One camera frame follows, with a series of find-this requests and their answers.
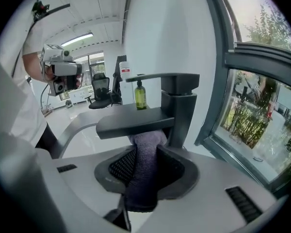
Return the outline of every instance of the ceiling light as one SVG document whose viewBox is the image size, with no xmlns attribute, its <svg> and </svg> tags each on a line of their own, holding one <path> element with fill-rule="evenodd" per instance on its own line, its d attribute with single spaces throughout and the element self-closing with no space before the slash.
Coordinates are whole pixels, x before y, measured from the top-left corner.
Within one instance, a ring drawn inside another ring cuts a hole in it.
<svg viewBox="0 0 291 233">
<path fill-rule="evenodd" d="M 74 39 L 71 39 L 71 40 L 69 40 L 69 41 L 67 41 L 67 42 L 62 43 L 62 47 L 68 46 L 68 45 L 70 45 L 71 43 L 75 43 L 75 42 L 77 42 L 77 41 L 81 41 L 81 40 L 83 40 L 83 39 L 86 39 L 86 38 L 88 38 L 88 37 L 92 37 L 92 36 L 93 36 L 93 33 L 87 33 L 87 34 L 84 34 L 84 35 L 78 36 L 77 38 L 74 38 Z"/>
</svg>

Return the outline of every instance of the green leaves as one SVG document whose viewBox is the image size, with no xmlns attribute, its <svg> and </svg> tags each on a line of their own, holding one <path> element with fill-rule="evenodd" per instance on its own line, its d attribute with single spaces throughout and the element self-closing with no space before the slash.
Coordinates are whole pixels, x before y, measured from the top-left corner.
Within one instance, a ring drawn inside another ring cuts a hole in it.
<svg viewBox="0 0 291 233">
<path fill-rule="evenodd" d="M 255 43 L 272 45 L 291 51 L 291 27 L 283 14 L 274 6 L 268 4 L 268 12 L 261 5 L 259 20 L 255 17 L 255 26 L 246 26 L 248 38 Z"/>
</svg>

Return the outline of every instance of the soap dispenser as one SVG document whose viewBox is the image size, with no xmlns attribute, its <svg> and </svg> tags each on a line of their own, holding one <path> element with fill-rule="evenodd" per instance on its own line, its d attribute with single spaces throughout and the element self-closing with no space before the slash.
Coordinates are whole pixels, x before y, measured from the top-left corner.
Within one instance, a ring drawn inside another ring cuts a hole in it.
<svg viewBox="0 0 291 233">
<path fill-rule="evenodd" d="M 137 110 L 146 109 L 146 89 L 142 86 L 141 80 L 137 81 L 137 87 L 135 88 L 135 99 Z"/>
</svg>

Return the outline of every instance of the white cabinet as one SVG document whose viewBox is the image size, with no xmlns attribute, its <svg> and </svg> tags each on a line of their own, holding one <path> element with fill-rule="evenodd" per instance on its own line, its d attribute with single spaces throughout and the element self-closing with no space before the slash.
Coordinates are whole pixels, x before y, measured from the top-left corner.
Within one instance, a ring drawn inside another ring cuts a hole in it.
<svg viewBox="0 0 291 233">
<path fill-rule="evenodd" d="M 78 102 L 83 102 L 86 101 L 87 97 L 89 97 L 90 95 L 92 95 L 92 97 L 94 97 L 94 94 L 89 94 L 88 92 L 88 86 L 85 87 L 81 87 L 77 90 L 72 90 L 70 92 L 68 92 L 70 100 L 72 103 L 78 103 Z"/>
</svg>

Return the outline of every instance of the vent slot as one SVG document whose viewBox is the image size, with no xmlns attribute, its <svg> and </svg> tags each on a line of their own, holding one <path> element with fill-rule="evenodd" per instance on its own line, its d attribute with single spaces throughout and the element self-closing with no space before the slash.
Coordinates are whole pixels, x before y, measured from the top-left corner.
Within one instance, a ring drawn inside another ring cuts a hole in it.
<svg viewBox="0 0 291 233">
<path fill-rule="evenodd" d="M 234 204 L 247 223 L 252 222 L 262 214 L 262 211 L 252 202 L 252 200 L 239 186 L 226 189 L 226 192 L 233 200 Z"/>
<path fill-rule="evenodd" d="M 69 165 L 66 165 L 66 166 L 60 166 L 60 167 L 57 168 L 57 170 L 58 170 L 58 172 L 63 173 L 63 172 L 67 172 L 67 171 L 75 169 L 75 168 L 77 168 L 76 165 L 69 164 Z"/>
</svg>

